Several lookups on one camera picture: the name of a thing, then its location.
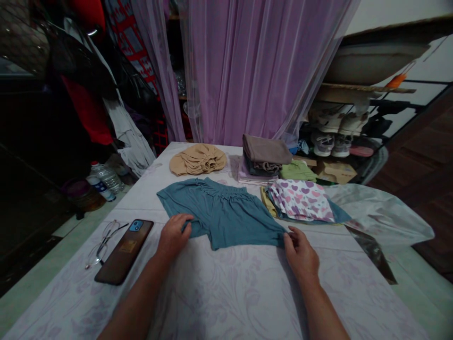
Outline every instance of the eyeglasses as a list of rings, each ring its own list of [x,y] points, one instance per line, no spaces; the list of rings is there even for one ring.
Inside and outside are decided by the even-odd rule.
[[[107,253],[107,242],[113,237],[113,235],[115,235],[118,232],[118,230],[123,229],[128,225],[129,223],[120,227],[119,222],[117,222],[117,220],[113,220],[113,222],[107,224],[107,226],[104,229],[104,232],[102,233],[102,241],[94,246],[94,248],[91,250],[91,252],[89,252],[86,258],[85,262],[86,270],[90,269],[91,267],[98,263],[100,263],[101,265],[104,264],[104,261],[102,259]]]

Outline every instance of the green folded cloth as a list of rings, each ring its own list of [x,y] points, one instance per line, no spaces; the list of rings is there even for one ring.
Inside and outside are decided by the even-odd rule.
[[[291,164],[284,164],[280,171],[283,179],[300,179],[316,182],[316,174],[303,161],[292,160]]]

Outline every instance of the gray sneaker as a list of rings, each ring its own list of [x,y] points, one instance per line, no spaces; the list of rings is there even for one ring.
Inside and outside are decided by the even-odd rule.
[[[334,135],[314,130],[311,133],[311,141],[315,145],[314,153],[320,157],[330,156],[330,151],[334,148]]]
[[[338,158],[344,158],[349,156],[349,149],[352,144],[352,136],[336,135],[335,146],[332,150],[332,156]]]

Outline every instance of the person's left hand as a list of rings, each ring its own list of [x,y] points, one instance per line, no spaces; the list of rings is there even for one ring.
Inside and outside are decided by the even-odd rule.
[[[189,214],[178,214],[170,218],[160,234],[156,256],[160,256],[163,260],[170,262],[176,259],[187,244],[192,232],[192,224],[190,222],[187,224],[184,232],[181,232],[184,223],[188,220],[193,220],[193,216]]]

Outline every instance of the hand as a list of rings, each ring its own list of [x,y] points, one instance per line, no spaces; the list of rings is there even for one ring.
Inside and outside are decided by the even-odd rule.
[[[311,247],[303,232],[289,227],[291,233],[285,233],[285,253],[289,265],[301,286],[319,284],[319,257]]]
[[[192,224],[190,222],[187,224],[184,232],[181,232],[187,220],[193,220],[193,216],[189,214],[178,214],[170,218],[160,233],[156,256],[160,256],[162,260],[169,261],[169,263],[176,259],[187,244],[192,232]]]

